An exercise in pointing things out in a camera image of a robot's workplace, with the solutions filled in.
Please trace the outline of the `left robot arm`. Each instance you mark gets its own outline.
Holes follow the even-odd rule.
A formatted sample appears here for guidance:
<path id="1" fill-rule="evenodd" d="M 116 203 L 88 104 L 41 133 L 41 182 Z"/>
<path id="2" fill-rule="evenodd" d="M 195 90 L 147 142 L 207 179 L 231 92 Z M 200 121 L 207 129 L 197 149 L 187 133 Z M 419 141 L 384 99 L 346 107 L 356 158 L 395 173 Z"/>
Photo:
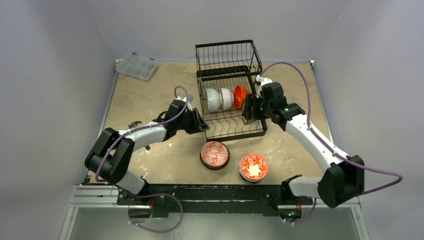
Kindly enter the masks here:
<path id="1" fill-rule="evenodd" d="M 144 126 L 128 130 L 104 129 L 84 165 L 95 176 L 130 192 L 130 199 L 142 205 L 148 201 L 149 191 L 144 187 L 146 180 L 129 170 L 132 154 L 140 148 L 169 140 L 179 130 L 189 135 L 209 130 L 198 110 L 185 98 L 174 99 L 168 110 Z"/>

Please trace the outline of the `red patterned black bowl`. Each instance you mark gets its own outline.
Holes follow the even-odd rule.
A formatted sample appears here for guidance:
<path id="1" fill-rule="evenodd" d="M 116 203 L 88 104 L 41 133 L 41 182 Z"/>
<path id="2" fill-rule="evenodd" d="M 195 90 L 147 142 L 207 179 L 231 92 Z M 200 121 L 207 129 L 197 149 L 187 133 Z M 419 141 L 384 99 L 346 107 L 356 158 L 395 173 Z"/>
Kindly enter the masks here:
<path id="1" fill-rule="evenodd" d="M 199 159 L 207 169 L 220 170 L 230 162 L 231 152 L 222 142 L 208 141 L 201 147 Z"/>

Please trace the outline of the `red floral bowl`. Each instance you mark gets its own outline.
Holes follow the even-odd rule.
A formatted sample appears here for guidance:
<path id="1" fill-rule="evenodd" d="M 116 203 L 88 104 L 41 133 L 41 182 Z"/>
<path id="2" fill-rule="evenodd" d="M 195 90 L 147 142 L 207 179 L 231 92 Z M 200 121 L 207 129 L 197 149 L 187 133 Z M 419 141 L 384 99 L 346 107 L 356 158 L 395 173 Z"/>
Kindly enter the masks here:
<path id="1" fill-rule="evenodd" d="M 268 161 L 261 155 L 250 153 L 244 156 L 238 164 L 238 172 L 242 180 L 256 184 L 262 181 L 269 173 Z"/>

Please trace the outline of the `orange white bowl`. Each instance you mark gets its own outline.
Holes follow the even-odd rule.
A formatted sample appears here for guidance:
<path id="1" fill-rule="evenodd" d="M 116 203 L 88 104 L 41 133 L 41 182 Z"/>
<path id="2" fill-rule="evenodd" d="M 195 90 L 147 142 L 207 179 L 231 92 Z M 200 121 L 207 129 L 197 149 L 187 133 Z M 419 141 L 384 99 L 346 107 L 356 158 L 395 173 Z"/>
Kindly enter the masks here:
<path id="1" fill-rule="evenodd" d="M 233 104 L 236 109 L 241 109 L 249 91 L 242 85 L 237 85 L 233 92 Z"/>

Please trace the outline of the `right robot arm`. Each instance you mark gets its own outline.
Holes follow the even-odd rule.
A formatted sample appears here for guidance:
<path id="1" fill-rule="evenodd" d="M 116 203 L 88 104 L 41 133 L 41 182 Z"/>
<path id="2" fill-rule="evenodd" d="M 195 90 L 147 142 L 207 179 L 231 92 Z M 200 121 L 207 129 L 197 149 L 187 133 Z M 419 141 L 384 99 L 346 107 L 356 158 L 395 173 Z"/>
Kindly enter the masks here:
<path id="1" fill-rule="evenodd" d="M 309 197 L 335 208 L 364 192 L 362 158 L 349 156 L 315 129 L 298 104 L 287 102 L 280 83 L 269 82 L 261 85 L 257 94 L 247 94 L 242 109 L 245 122 L 271 119 L 306 149 L 323 172 L 322 177 L 299 175 L 283 181 L 280 196 L 284 202 L 292 204 Z"/>

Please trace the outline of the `brown beige bowl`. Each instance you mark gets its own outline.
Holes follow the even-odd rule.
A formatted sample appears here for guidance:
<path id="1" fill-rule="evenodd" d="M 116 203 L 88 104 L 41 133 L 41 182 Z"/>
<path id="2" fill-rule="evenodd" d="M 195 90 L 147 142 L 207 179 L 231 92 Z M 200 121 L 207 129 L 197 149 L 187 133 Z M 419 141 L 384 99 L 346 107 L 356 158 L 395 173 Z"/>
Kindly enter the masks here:
<path id="1" fill-rule="evenodd" d="M 246 98 L 242 104 L 242 121 L 244 125 L 251 125 L 257 118 L 257 111 L 255 108 L 255 100 L 253 98 Z"/>

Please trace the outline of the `white ribbed bowl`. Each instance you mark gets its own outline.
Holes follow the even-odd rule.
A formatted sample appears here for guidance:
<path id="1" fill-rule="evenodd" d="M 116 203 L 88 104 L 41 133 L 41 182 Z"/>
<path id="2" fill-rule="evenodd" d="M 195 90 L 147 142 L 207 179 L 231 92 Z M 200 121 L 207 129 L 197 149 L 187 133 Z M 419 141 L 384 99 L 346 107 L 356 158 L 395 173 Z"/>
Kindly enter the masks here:
<path id="1" fill-rule="evenodd" d="M 213 88 L 206 89 L 206 100 L 209 112 L 217 111 L 222 104 L 220 93 Z"/>

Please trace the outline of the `black wire dish rack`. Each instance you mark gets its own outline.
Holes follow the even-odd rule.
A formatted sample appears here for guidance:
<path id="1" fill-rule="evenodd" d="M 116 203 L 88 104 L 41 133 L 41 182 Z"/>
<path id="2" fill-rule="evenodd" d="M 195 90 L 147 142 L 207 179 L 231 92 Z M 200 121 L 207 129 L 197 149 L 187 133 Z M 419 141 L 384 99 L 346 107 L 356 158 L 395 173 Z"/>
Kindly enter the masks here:
<path id="1" fill-rule="evenodd" d="M 196 78 L 201 100 L 202 118 L 209 126 L 205 132 L 207 141 L 235 141 L 262 137 L 267 132 L 264 120 L 244 124 L 242 109 L 231 107 L 212 108 L 208 103 L 208 89 L 232 94 L 236 87 L 247 93 L 256 93 L 254 79 L 262 71 L 262 62 L 252 39 L 202 43 L 195 45 Z"/>

